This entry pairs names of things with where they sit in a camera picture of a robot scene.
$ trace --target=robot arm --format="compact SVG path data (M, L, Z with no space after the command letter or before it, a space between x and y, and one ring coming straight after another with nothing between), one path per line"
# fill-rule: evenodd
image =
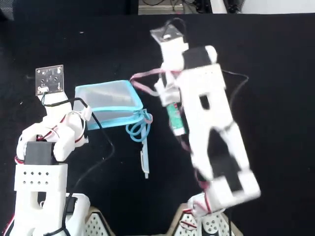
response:
M68 100L63 90L63 66L36 69L36 96L45 104ZM45 106L47 116L23 130L17 145L17 157L24 161L28 142L47 140L54 142L54 156L57 161L65 161L70 153L85 143L85 121L91 118L88 106L82 112L72 110L70 102L58 106Z
M65 161L76 148L88 142L85 123L91 118L90 107L73 111L63 90L63 66L36 69L36 95L45 106L47 116L23 130L17 145L16 204L11 236L42 236L62 226L66 200L67 165ZM37 202L38 192L45 192L43 206ZM66 228L72 236L82 235L89 198L73 194L74 209ZM65 235L60 231L56 235Z
M155 88L164 107L182 103L192 165L207 182L204 193L189 200L190 208L196 216L203 216L259 197L260 189L226 98L215 48L189 49L173 25L154 29L151 35L161 47L161 67L166 71ZM214 139L220 140L225 152L216 150ZM194 207L195 203L203 206Z

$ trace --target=white wall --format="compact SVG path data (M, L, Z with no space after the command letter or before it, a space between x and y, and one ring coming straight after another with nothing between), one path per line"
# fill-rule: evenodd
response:
M315 0L245 0L242 13L282 14L315 12Z

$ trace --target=ventilation hole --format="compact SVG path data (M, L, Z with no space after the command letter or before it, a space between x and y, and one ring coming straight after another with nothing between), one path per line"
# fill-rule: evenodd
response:
M210 104L207 95L199 96L201 106L204 110L210 110Z

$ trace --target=black fabric backdrop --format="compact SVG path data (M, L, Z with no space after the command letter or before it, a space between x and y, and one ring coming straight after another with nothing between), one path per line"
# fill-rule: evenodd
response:
M233 221L247 236L313 232L315 15L187 15L191 47L213 45L222 68L250 76L233 115L261 188L257 200L236 206ZM172 16L117 16L76 22L0 25L0 227L14 212L14 161L23 129L41 120L34 69L65 66L65 90L128 79L159 67L159 45L149 30ZM224 75L227 94L242 78ZM156 78L146 79L152 85ZM139 95L154 116L150 178L140 167L140 146L124 127L107 129L115 158L81 184L79 192L105 215L118 235L165 233L180 203L199 192L189 155L168 128L157 98ZM68 186L104 157L99 131L67 159Z

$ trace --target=blue string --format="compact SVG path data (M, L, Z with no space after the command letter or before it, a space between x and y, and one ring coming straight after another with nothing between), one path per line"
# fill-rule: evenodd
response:
M135 142L142 142L143 140L145 140L147 138L149 132L150 132L150 127L151 127L151 124L148 124L145 122L145 119L151 121L151 119L152 119L151 114L147 112L147 109L141 110L140 113L142 113L144 116L144 118L141 121L139 121L136 124L126 125L126 132L130 135L130 138ZM145 135L143 137L141 137L140 139L136 138L135 136L137 136L139 134L141 135L141 131L146 125L147 125L147 131L146 131Z

